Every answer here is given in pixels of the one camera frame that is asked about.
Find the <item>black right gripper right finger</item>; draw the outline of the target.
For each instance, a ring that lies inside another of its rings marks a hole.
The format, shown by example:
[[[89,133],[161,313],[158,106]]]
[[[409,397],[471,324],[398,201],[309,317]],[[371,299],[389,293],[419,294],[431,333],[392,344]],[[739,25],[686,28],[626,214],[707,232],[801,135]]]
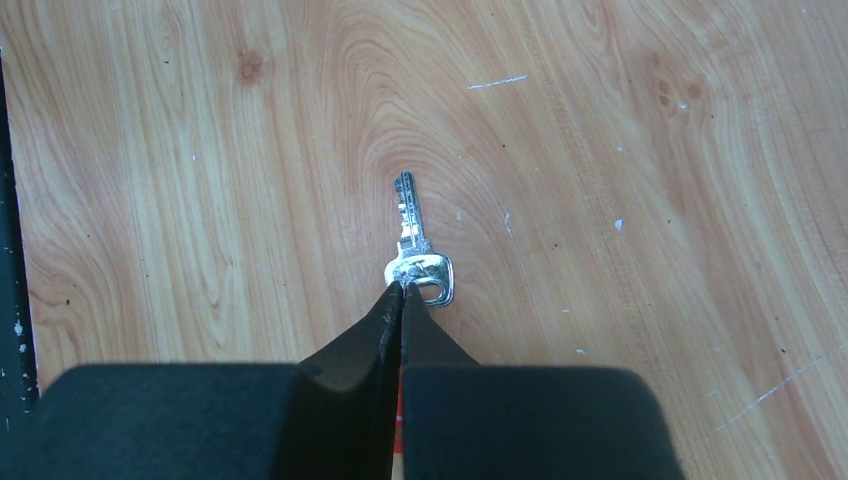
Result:
[[[401,397],[409,479],[680,479],[662,408],[632,371],[487,366],[404,293]]]

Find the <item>silver key with red tag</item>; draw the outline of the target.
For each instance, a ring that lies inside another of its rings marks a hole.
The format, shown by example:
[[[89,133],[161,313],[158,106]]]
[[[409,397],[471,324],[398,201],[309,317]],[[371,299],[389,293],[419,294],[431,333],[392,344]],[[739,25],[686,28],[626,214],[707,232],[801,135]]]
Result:
[[[428,307],[445,307],[453,301],[455,292],[452,261],[447,255],[436,252],[425,235],[413,173],[402,171],[394,181],[394,188],[398,196],[401,233],[397,242],[398,255],[384,268],[385,284],[436,286],[439,293],[425,299],[424,303]]]

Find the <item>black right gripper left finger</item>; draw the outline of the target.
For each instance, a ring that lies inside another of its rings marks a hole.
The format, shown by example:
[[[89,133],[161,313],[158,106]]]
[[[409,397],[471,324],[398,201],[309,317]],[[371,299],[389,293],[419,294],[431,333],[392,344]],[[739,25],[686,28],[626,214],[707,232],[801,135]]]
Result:
[[[5,479],[387,479],[404,292],[304,361],[91,364],[62,374]]]

